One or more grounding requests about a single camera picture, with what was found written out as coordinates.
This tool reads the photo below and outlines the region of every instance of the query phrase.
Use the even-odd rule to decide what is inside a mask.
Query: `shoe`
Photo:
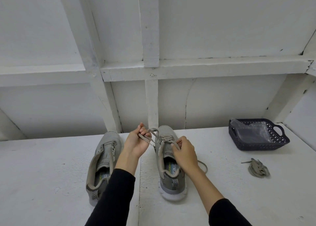
[[[151,141],[155,143],[155,146],[152,146],[156,151],[157,167],[160,175],[158,182],[159,192],[166,200],[182,200],[187,195],[185,173],[177,164],[171,148],[171,144],[174,144],[180,150],[179,145],[176,143],[178,137],[172,128],[167,125],[162,125],[158,129],[150,128],[147,130],[148,132],[156,137],[155,142],[146,135],[138,134],[138,136],[150,145],[152,145]],[[205,166],[206,171],[204,172],[207,173],[207,165],[200,160],[198,162]]]
[[[92,206],[97,204],[105,191],[121,150],[119,134],[115,131],[106,132],[95,150],[88,169],[86,191]]]

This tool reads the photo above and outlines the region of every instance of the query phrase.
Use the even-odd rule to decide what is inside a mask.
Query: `black sleeve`
[[[209,224],[211,226],[251,226],[228,199],[220,199],[212,206]]]
[[[135,177],[122,169],[114,169],[101,199],[86,226],[125,226],[134,193]]]

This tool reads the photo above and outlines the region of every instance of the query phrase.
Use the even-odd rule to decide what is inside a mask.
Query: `white tabletop surface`
[[[276,151],[243,152],[227,127],[177,130],[208,165],[208,178],[253,225],[316,225],[316,152],[284,125],[291,142]],[[121,134],[125,141],[128,134]],[[84,225],[92,207],[87,169],[102,135],[0,142],[1,225]],[[270,178],[255,178],[241,162],[259,159]],[[141,157],[129,226],[208,225],[190,181],[187,197],[165,201],[158,192],[155,152]]]

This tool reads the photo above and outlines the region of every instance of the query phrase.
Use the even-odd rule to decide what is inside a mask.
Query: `basket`
[[[255,122],[266,122],[268,132],[270,134],[271,140],[273,141],[273,143],[245,143],[239,138],[237,132],[235,131],[234,127],[230,123],[231,120],[229,120],[229,126],[228,126],[229,135],[231,136],[237,148],[239,148],[240,150],[245,150],[245,151],[276,150],[290,143],[290,139],[285,135],[284,129],[281,126],[272,123],[270,120],[267,120],[267,119],[237,119],[237,120],[239,120],[240,122],[246,125],[249,125]],[[273,129],[274,127],[278,127],[279,129],[281,129],[282,131],[281,136]]]

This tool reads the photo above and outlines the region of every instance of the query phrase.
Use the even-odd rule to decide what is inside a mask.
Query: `gray shoelace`
[[[150,132],[150,133],[152,133],[156,138],[159,138],[159,131],[158,131],[158,129],[156,129],[156,128],[151,128],[151,129],[150,129],[150,128],[148,128],[146,125],[145,125],[145,127],[147,128],[146,134],[147,134],[148,132]],[[155,141],[153,141],[152,138],[146,136],[146,134],[141,135],[141,134],[139,133],[138,136],[139,136],[141,139],[143,139],[144,141],[146,141],[147,143],[149,143],[151,146],[153,146],[154,149],[156,150],[156,147],[151,143],[151,142],[155,143]],[[180,147],[179,147],[179,145],[174,141],[173,136],[161,136],[161,138],[162,138],[164,141],[169,141],[169,142],[171,142],[172,144],[174,144],[174,145],[176,146],[177,149],[180,150]],[[205,169],[206,169],[206,170],[203,171],[203,172],[204,172],[204,173],[207,173],[207,171],[208,171],[207,165],[206,165],[205,163],[203,163],[202,161],[200,161],[200,160],[198,160],[198,162],[201,163],[201,164],[203,164],[203,165],[205,166]]]
[[[251,158],[251,161],[242,162],[242,164],[250,163],[248,167],[248,171],[252,176],[258,177],[258,178],[264,178],[270,176],[270,172],[266,166],[263,165],[259,160],[255,160],[254,158]]]

